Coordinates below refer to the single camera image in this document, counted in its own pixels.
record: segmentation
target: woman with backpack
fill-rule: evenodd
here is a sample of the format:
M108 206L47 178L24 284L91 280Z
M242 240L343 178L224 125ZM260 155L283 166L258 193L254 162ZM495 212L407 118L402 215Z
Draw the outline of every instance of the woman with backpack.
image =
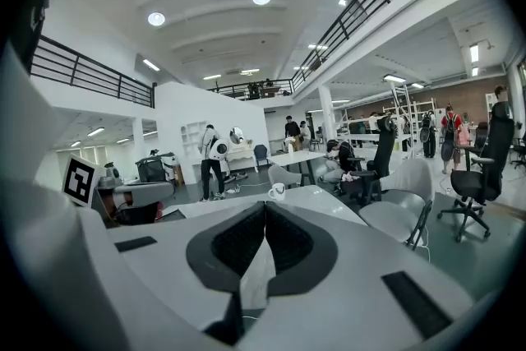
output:
M453 171L459 167L460 164L460 150L455 147L458 143L457 138L459 131L462 129L462 118L458 114L453 113L453 107L450 104L445 108L445 116L442 118L442 136L444 143L442 144L441 157L444 161L443 174L447 174L447 164L453 158Z

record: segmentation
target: white table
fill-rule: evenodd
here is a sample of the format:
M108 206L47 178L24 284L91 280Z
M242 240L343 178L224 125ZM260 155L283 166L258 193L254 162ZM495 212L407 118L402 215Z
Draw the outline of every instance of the white table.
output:
M309 170L309 178L311 180L311 184L316 184L316 181L314 179L314 173L312 172L312 166L311 166L311 159L316 159L325 156L325 154L322 154L321 152L311 152L309 150L299 150L296 152L293 152L292 154L289 154L288 152L286 154L281 155L272 155L269 160L278 165L279 167L287 167L287 170L289 170L291 164L297 164L299 167L299 172L302 172L302 165L301 163L303 161L307 162L307 168Z
M234 197L223 201L197 202L186 205L169 206L163 211L163 217L170 215L176 210L180 210L187 218L210 214L218 210L231 209L240 205L253 205L258 201L272 201L267 193L259 195ZM335 218L345 219L356 224L366 225L363 220L340 202L327 191L318 186L305 186L288 189L283 201L275 201L283 205L298 206L307 210L314 210L334 216Z

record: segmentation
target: gray chair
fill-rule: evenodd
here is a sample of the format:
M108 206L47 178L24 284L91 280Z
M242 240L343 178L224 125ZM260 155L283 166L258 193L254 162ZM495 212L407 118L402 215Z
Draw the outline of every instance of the gray chair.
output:
M269 168L270 184L283 183L290 188L293 185L305 186L305 178L309 178L308 174L290 173L286 169L278 165L272 165Z
M429 165L423 159L407 159L393 174L376 180L369 195L374 189L378 201L361 208L359 215L370 227L414 250L435 198Z

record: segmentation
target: cup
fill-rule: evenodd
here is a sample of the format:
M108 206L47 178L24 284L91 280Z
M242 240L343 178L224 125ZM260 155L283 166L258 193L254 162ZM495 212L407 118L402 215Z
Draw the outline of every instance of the cup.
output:
M285 185L283 183L275 183L269 190L270 199L274 201L282 201L285 198Z

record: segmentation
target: man in black pants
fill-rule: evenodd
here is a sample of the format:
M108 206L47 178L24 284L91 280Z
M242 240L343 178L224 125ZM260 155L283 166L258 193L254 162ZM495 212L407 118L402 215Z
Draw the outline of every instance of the man in black pants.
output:
M201 181L203 183L203 198L200 202L208 202L210 191L210 169L214 170L219 184L219 193L215 194L215 199L224 199L224 183L221 174L221 163L217 159L210 159L209 153L214 143L219 139L219 133L209 124L201 135L199 151L201 153Z

